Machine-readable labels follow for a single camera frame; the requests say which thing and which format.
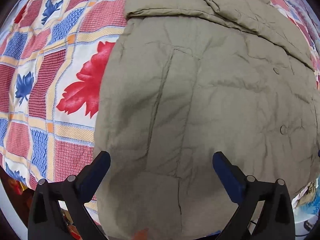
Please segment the leaf patterned patchwork quilt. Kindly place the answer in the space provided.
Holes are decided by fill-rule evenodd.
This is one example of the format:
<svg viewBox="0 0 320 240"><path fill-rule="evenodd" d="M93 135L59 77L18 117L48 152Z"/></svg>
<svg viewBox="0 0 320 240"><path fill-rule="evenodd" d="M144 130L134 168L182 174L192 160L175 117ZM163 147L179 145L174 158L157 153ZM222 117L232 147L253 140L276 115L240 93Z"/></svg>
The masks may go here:
<svg viewBox="0 0 320 240"><path fill-rule="evenodd" d="M1 166L34 188L97 155L103 75L126 0L29 0L1 43Z"/></svg>

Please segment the khaki puffer jacket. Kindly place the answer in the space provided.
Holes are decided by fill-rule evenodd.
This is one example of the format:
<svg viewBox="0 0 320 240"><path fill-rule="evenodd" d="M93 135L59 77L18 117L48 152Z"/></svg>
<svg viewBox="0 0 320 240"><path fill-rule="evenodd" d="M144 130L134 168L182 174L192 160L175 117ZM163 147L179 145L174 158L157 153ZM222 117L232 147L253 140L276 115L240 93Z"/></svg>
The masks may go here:
<svg viewBox="0 0 320 240"><path fill-rule="evenodd" d="M319 92L309 46L270 0L126 0L103 75L94 142L111 167L97 191L104 232L193 239L236 210L212 168L319 175Z"/></svg>

